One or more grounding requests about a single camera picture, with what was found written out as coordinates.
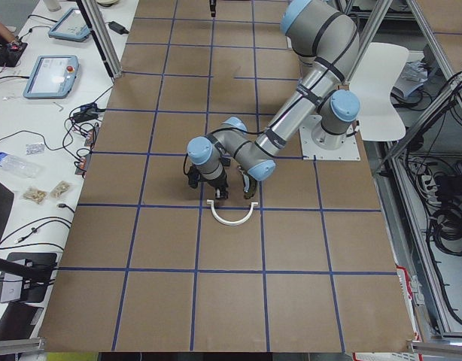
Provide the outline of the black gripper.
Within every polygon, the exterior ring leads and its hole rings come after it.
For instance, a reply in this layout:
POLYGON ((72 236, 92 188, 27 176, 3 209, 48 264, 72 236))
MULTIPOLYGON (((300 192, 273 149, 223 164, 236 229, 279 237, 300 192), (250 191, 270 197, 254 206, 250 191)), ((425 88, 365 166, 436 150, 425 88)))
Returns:
POLYGON ((215 179, 208 180, 208 184, 215 188, 216 199, 228 199, 229 192, 227 190, 228 183, 225 171, 222 171, 215 179))

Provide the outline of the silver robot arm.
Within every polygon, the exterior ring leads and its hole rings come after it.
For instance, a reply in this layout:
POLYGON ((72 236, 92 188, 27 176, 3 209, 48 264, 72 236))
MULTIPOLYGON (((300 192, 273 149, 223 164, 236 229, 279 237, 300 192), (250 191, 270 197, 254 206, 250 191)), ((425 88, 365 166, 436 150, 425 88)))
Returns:
POLYGON ((280 25, 301 62, 310 61, 308 73, 297 84, 268 126, 254 141, 237 117, 230 117, 218 129, 193 138, 187 145, 192 165, 186 176, 195 189, 206 182, 216 199, 227 199, 227 175, 223 156, 230 155, 242 168, 250 185, 245 198, 253 197, 256 184, 275 170, 275 156, 284 149, 302 121, 311 113, 320 114, 321 128, 332 136, 344 137, 355 121, 360 102, 351 91, 338 89, 350 74, 359 50, 354 21, 323 1, 293 1, 280 25))

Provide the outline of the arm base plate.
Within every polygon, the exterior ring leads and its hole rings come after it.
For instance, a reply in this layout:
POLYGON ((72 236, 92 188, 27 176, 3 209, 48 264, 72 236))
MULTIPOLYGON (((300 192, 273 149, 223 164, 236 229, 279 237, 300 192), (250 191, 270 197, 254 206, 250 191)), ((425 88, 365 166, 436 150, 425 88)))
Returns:
POLYGON ((360 161, 353 126, 342 135, 331 135, 321 126, 321 116, 308 115, 300 124, 299 138, 303 159, 317 161, 360 161))

